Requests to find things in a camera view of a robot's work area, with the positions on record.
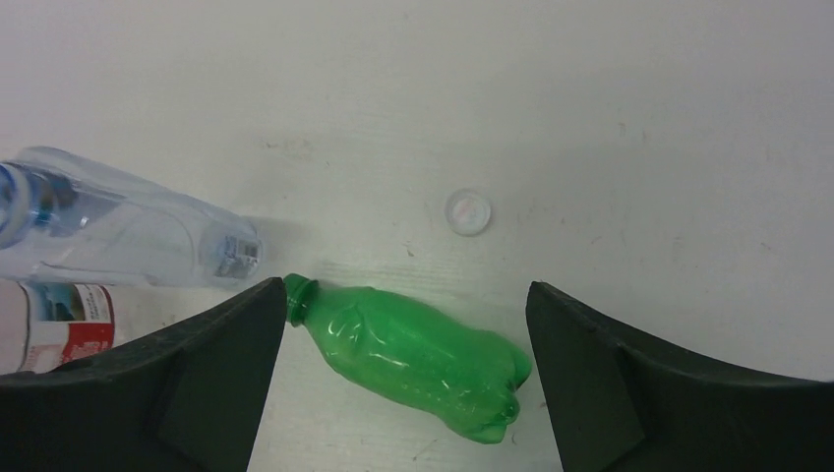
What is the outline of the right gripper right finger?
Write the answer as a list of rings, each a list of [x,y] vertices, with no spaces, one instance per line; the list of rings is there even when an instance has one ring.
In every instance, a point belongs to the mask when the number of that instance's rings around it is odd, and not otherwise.
[[[833,385],[614,320],[545,282],[526,321],[566,471],[829,471]]]

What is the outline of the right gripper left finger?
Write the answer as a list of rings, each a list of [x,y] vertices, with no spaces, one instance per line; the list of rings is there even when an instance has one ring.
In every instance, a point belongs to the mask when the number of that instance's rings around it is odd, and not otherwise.
[[[45,374],[1,379],[5,471],[244,471],[286,322],[278,277]]]

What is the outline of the green plastic bottle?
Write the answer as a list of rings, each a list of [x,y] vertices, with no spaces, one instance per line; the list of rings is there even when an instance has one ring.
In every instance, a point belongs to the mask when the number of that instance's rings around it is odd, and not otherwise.
[[[429,413],[470,441],[497,444],[518,417],[530,358],[501,335],[372,287],[283,279],[287,319],[350,382]]]

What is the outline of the red label clear bottle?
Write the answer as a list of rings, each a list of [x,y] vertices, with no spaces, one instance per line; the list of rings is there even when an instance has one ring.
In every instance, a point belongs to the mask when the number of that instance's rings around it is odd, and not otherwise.
[[[113,347],[115,309],[101,285],[1,281],[1,373],[50,372]]]

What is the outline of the clear bluish bottle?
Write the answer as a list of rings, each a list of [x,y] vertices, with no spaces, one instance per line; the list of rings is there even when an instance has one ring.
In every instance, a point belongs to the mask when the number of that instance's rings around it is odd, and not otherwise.
[[[1,275],[237,289],[264,245],[247,218],[54,147],[1,163]]]

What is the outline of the clear bottle cap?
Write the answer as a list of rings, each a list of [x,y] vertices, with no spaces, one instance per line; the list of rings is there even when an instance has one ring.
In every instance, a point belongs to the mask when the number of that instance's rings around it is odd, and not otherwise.
[[[492,205],[486,197],[472,189],[459,189],[448,196],[444,214],[452,232],[474,237],[488,228]]]

